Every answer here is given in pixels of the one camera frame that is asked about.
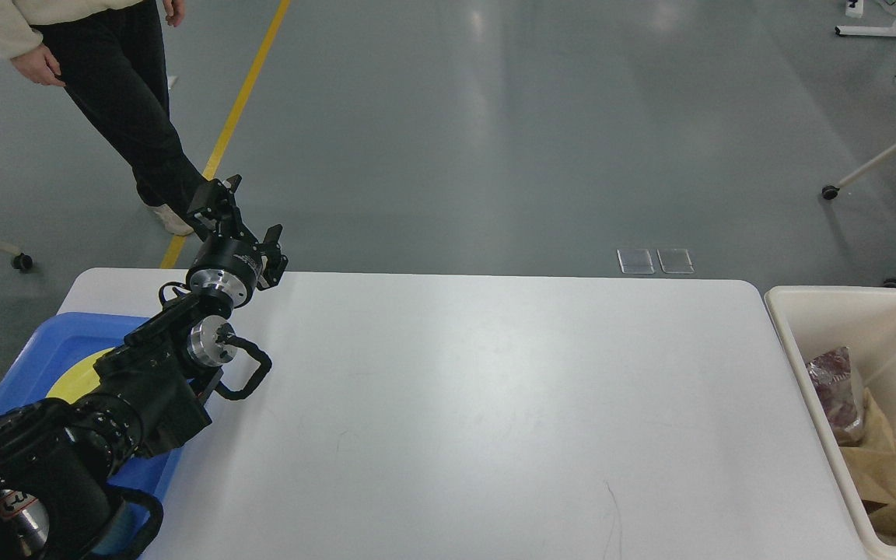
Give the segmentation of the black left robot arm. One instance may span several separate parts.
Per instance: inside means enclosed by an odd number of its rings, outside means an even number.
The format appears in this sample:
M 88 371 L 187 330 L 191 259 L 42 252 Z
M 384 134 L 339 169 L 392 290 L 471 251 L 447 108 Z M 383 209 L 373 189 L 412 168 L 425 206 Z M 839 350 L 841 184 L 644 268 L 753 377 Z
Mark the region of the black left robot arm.
M 244 400 L 271 371 L 229 318 L 277 286 L 288 258 L 282 226 L 263 239 L 245 226 L 241 181 L 196 190 L 185 219 L 200 252 L 159 314 L 95 361 L 95 389 L 0 415 L 0 559 L 138 559 L 159 534 L 163 504 L 114 475 L 180 449 L 212 422 L 210 396 Z

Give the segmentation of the person's other hand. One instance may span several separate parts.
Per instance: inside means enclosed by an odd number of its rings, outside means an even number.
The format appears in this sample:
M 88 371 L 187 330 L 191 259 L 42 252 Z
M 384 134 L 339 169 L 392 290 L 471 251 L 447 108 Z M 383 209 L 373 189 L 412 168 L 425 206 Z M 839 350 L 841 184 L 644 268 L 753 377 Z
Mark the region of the person's other hand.
M 184 0 L 162 0 L 164 21 L 167 26 L 178 27 L 186 15 L 186 2 Z

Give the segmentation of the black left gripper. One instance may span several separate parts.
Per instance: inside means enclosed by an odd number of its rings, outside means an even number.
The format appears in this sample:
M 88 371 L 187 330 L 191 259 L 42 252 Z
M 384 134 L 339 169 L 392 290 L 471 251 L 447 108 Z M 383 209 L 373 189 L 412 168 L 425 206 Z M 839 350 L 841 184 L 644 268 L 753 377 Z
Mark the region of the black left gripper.
M 276 287 L 289 264 L 281 249 L 281 224 L 269 227 L 261 242 L 245 226 L 236 201 L 242 180 L 235 174 L 207 181 L 196 189 L 186 212 L 186 223 L 205 241 L 186 274 L 186 288 L 225 310 L 243 307 L 256 291 Z

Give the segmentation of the person's hand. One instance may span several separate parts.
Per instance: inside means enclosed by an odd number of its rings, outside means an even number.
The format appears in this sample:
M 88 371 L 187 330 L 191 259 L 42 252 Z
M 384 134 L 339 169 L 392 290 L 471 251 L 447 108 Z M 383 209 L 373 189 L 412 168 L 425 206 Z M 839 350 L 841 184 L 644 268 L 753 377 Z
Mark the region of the person's hand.
M 45 44 L 40 44 L 27 53 L 18 54 L 10 59 L 10 63 L 15 71 L 33 84 L 61 88 L 65 86 L 61 78 L 63 72 L 60 61 Z

